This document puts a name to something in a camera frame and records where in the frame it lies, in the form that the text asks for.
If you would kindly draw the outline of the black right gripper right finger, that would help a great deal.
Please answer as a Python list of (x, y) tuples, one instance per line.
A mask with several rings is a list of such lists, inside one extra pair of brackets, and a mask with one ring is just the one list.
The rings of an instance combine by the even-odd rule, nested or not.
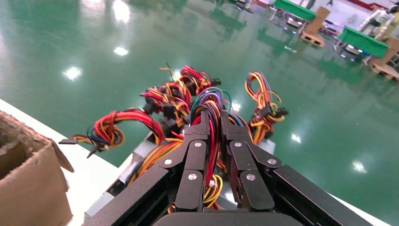
[(265, 213), (276, 226), (367, 226), (369, 222), (276, 156), (222, 112), (222, 160), (238, 208)]

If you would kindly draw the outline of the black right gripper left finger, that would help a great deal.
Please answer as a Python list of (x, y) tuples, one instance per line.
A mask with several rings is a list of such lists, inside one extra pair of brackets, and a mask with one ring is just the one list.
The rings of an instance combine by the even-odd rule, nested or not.
[[(189, 126), (184, 141), (84, 222), (85, 226), (167, 226), (178, 212), (202, 212), (209, 117)], [(172, 204), (176, 212), (168, 214)]]

